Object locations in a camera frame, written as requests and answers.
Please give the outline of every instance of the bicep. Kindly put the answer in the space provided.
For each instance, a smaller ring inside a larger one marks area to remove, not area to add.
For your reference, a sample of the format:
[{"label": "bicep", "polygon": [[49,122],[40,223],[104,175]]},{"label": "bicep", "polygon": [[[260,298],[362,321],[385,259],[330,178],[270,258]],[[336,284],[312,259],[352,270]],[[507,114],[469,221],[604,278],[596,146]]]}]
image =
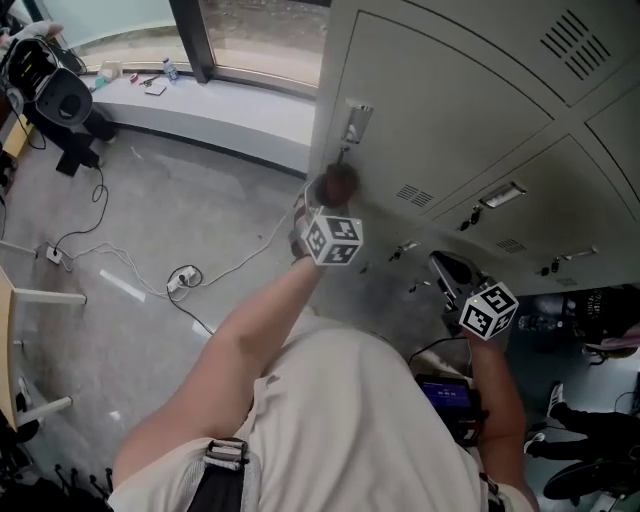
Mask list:
[{"label": "bicep", "polygon": [[253,400],[259,366],[227,340],[211,340],[178,391],[129,434],[114,465],[114,483],[171,450],[202,437],[233,436]]},{"label": "bicep", "polygon": [[520,491],[535,511],[539,510],[535,494],[524,477],[524,453],[520,436],[495,438],[478,445],[484,472],[497,484]]}]

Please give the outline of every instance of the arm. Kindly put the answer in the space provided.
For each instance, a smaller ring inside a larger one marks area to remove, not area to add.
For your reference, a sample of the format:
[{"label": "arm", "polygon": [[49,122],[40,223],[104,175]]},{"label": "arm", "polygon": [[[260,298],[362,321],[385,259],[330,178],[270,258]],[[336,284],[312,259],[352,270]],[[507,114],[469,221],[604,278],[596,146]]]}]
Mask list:
[{"label": "arm", "polygon": [[188,441],[236,433],[254,381],[282,347],[322,272],[303,258],[226,318],[178,391],[125,440],[115,462],[116,486]]},{"label": "arm", "polygon": [[482,408],[489,412],[478,440],[484,470],[497,483],[515,487],[538,510],[535,495],[524,479],[526,421],[522,402],[509,374],[502,350],[466,332],[473,358],[473,380]]}]

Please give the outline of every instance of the person's leg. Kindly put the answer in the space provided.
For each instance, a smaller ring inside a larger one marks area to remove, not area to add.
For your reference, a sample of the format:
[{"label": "person's leg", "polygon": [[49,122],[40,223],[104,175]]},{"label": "person's leg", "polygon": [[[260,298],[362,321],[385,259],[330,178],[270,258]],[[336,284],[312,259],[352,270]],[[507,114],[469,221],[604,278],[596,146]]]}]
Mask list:
[{"label": "person's leg", "polygon": [[558,420],[568,430],[589,437],[627,438],[637,436],[640,432],[640,421],[619,412],[584,412],[571,409],[566,403],[556,405],[550,417]]},{"label": "person's leg", "polygon": [[564,443],[537,441],[527,446],[526,453],[534,457],[551,460],[592,461],[603,456],[600,443],[591,439]]},{"label": "person's leg", "polygon": [[92,109],[83,124],[91,135],[105,142],[113,140],[116,136],[113,125],[97,110]]},{"label": "person's leg", "polygon": [[58,146],[86,167],[97,167],[100,161],[98,155],[85,146],[69,128],[57,125],[41,115],[36,108],[27,103],[23,111],[25,117],[44,135],[47,139]]}]

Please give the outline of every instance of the white cable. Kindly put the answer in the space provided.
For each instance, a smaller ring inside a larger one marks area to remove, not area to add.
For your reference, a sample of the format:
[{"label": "white cable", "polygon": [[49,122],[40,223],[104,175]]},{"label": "white cable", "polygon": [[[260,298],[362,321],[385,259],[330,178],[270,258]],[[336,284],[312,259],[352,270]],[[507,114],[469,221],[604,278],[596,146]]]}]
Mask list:
[{"label": "white cable", "polygon": [[289,208],[287,210],[287,213],[284,214],[284,217],[282,217],[280,219],[280,221],[278,222],[278,224],[276,224],[276,227],[273,229],[273,231],[271,232],[271,236],[269,237],[269,239],[267,240],[267,242],[260,247],[260,249],[258,249],[257,251],[255,251],[254,253],[252,253],[251,255],[247,256],[244,260],[242,260],[242,262],[240,262],[238,265],[236,265],[235,267],[230,268],[229,270],[225,270],[222,274],[220,274],[218,277],[213,278],[211,281],[209,281],[208,283],[202,283],[200,286],[210,286],[213,283],[215,283],[216,281],[222,279],[224,276],[231,274],[231,272],[234,272],[236,270],[238,270],[240,267],[242,267],[245,263],[247,263],[249,260],[253,259],[254,257],[256,257],[258,254],[260,254],[262,251],[264,251],[267,247],[269,247],[271,245],[271,242],[273,242],[273,238],[276,236],[276,233],[278,232],[278,229],[280,229],[280,226],[282,226],[282,223],[286,220],[286,218],[289,216],[289,214],[293,211],[293,207]]},{"label": "white cable", "polygon": [[[47,243],[53,247],[54,245],[51,243],[51,241],[47,240]],[[109,247],[109,249],[106,250],[100,250],[101,247],[104,246]],[[67,267],[67,264],[64,262],[64,260],[62,260],[62,266],[64,267],[64,269],[67,272],[71,272],[73,270],[73,268],[75,267],[76,264],[76,259],[78,259],[80,256],[84,256],[85,254],[89,254],[90,252],[97,252],[100,254],[115,254],[118,258],[120,258],[120,260],[122,260],[124,263],[126,263],[127,265],[129,265],[131,267],[131,269],[133,270],[133,272],[136,274],[136,278],[138,279],[138,281],[140,282],[140,285],[150,294],[155,295],[157,297],[162,297],[164,299],[168,298],[167,293],[166,292],[159,292],[157,291],[153,286],[151,286],[147,281],[145,281],[143,279],[143,277],[140,275],[140,273],[138,272],[138,268],[136,267],[135,263],[133,262],[133,259],[131,258],[131,255],[125,251],[124,249],[120,249],[119,247],[114,247],[113,245],[111,245],[109,242],[101,242],[98,245],[91,247],[90,249],[86,249],[84,251],[79,252],[76,255],[71,255],[69,254],[67,251],[65,251],[64,249],[62,249],[61,247],[58,246],[58,251],[60,251],[62,254],[64,254],[65,256],[67,256],[70,260],[71,260],[71,267]],[[124,253],[126,255],[126,259],[122,256],[122,254],[120,253]]]},{"label": "white cable", "polygon": [[[278,229],[280,229],[280,226],[282,226],[283,222],[287,219],[287,217],[289,217],[289,215],[291,214],[291,212],[293,211],[293,206],[295,206],[296,201],[298,200],[298,197],[300,197],[300,194],[304,191],[305,187],[306,187],[306,183],[305,185],[300,189],[300,191],[296,194],[293,205],[291,206],[291,208],[289,208],[287,210],[287,212],[284,214],[284,216],[280,219],[280,221],[278,221],[278,223],[276,224],[276,227],[273,229],[273,231],[271,232],[271,236],[269,236],[269,239],[265,242],[265,244],[260,247],[257,251],[251,253],[249,256],[247,256],[241,263],[239,263],[238,265],[236,265],[235,267],[230,268],[229,270],[224,271],[222,274],[218,275],[217,277],[215,277],[214,279],[212,279],[211,281],[207,282],[207,283],[202,283],[198,286],[195,286],[194,288],[189,288],[185,290],[184,295],[182,295],[179,298],[173,298],[172,299],[174,302],[180,302],[181,300],[183,300],[188,294],[189,291],[195,288],[198,288],[200,286],[210,286],[213,283],[215,283],[216,281],[219,281],[220,279],[222,279],[224,276],[231,274],[231,272],[235,272],[236,270],[238,270],[240,267],[242,267],[245,263],[247,263],[248,261],[250,261],[251,259],[255,258],[258,254],[260,254],[261,252],[263,252],[265,249],[267,249],[271,243],[273,242],[274,237],[276,236],[276,233],[278,232]],[[51,246],[54,247],[54,244],[51,243],[51,241],[47,240],[47,243]],[[105,249],[105,250],[100,250],[101,247],[107,246],[109,249]],[[162,299],[168,299],[169,295],[167,294],[167,292],[159,292],[158,290],[156,290],[153,286],[151,286],[147,281],[145,281],[143,279],[143,277],[140,275],[140,273],[138,272],[138,269],[135,265],[135,263],[133,262],[133,258],[131,258],[131,255],[125,251],[124,249],[120,249],[119,247],[115,247],[113,245],[111,245],[111,243],[109,242],[101,242],[98,245],[91,247],[90,249],[86,249],[84,251],[79,252],[78,254],[72,256],[71,254],[69,254],[67,251],[65,251],[64,249],[62,249],[60,246],[58,246],[57,248],[58,251],[60,251],[62,254],[64,254],[65,256],[67,256],[67,258],[69,258],[71,260],[71,267],[67,267],[66,263],[64,262],[64,260],[62,261],[62,266],[64,267],[64,269],[67,272],[71,272],[76,264],[76,260],[80,257],[80,256],[84,256],[85,254],[89,254],[90,252],[97,252],[99,254],[115,254],[118,258],[120,258],[120,260],[122,262],[124,262],[125,264],[127,264],[128,266],[131,267],[131,269],[133,270],[133,272],[136,275],[136,278],[138,279],[138,282],[140,283],[140,285],[145,289],[145,291],[147,291],[148,293],[150,293],[151,295],[155,295],[156,297],[160,297]]]}]

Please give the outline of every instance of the black strap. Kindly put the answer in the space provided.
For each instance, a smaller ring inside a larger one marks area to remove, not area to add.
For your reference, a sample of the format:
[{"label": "black strap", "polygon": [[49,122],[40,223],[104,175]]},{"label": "black strap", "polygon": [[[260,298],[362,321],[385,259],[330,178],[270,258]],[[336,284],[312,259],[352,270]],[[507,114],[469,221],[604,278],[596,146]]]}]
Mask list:
[{"label": "black strap", "polygon": [[480,473],[480,480],[489,488],[489,512],[505,512],[504,503],[498,496],[498,484],[494,483],[486,473]]},{"label": "black strap", "polygon": [[240,512],[247,443],[228,438],[209,443],[206,468],[187,512]]},{"label": "black strap", "polygon": [[244,466],[238,471],[208,465],[188,512],[240,512]]}]

